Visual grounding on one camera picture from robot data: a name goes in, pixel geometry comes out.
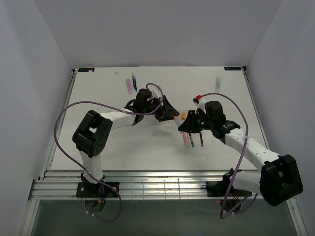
sticker label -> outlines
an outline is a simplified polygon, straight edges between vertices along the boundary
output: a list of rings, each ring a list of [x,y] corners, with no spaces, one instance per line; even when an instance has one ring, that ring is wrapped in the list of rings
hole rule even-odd
[[[228,129],[228,128],[230,128],[231,126],[233,126],[231,123],[225,123],[224,125],[223,125],[223,128],[224,129]]]
[[[79,68],[78,72],[94,72],[94,68]]]
[[[242,70],[239,66],[225,66],[224,70]]]

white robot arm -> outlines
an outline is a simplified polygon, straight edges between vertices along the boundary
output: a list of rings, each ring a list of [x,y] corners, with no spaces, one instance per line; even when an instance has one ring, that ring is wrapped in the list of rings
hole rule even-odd
[[[193,101],[197,105],[196,111],[188,112],[186,120],[178,130],[186,133],[210,130],[215,138],[241,153],[245,133],[237,123],[226,120],[220,102],[206,103],[203,99],[197,98]],[[257,168],[258,172],[238,172],[232,184],[234,190],[260,194],[272,206],[303,192],[300,174],[292,156],[281,156],[254,139],[248,138],[244,157]],[[213,196],[224,196],[233,172],[231,170],[226,173],[223,180],[217,184],[207,186],[207,190],[210,190]]]
[[[72,140],[81,154],[84,167],[87,169],[87,172],[81,174],[81,180],[87,194],[85,192],[78,194],[77,192],[77,197],[101,196],[104,193],[103,186],[92,179],[89,174],[97,180],[104,181],[100,153],[105,147],[110,131],[128,125],[136,125],[144,117],[141,114],[154,111],[153,115],[159,122],[172,120],[174,116],[179,116],[179,112],[169,104],[165,96],[162,98],[160,91],[156,88],[152,91],[140,89],[136,99],[128,102],[124,109],[125,112],[100,114],[93,110],[89,111],[75,131]]]

white table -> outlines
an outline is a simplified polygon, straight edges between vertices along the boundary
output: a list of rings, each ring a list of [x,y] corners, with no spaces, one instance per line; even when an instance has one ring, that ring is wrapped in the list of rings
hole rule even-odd
[[[232,98],[242,109],[248,123],[249,136],[265,145],[258,119],[242,71],[225,71],[224,67],[118,67],[95,68],[94,72],[78,72],[70,96],[70,103],[82,100],[105,103],[122,108],[136,94],[129,95],[126,79],[131,73],[137,78],[137,87],[148,82],[162,87],[168,101],[180,113],[194,110],[192,99],[199,94],[215,91],[216,77],[221,76],[220,92]],[[226,118],[245,129],[234,105],[223,97],[208,96],[206,101],[218,100]],[[72,135],[89,110],[99,113],[110,109],[91,104],[70,108],[65,115],[59,141],[64,149],[82,163],[72,142]],[[235,167],[239,153],[215,139],[210,131],[203,131],[204,147],[199,135],[192,135],[195,147],[185,148],[175,121],[158,122],[146,116],[136,126],[112,131],[101,154],[103,170],[124,171],[202,171],[229,170]],[[255,170],[246,159],[241,169]],[[71,171],[80,167],[56,150],[51,170]]]

yellow marker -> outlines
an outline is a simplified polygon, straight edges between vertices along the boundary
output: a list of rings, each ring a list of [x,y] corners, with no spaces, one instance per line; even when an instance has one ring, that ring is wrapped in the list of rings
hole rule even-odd
[[[182,119],[186,119],[186,112],[182,113]]]

green marker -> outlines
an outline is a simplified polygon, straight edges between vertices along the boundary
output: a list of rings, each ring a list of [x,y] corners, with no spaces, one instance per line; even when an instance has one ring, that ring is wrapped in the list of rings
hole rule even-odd
[[[218,76],[216,79],[216,92],[220,92],[220,83],[221,83],[221,77]]]

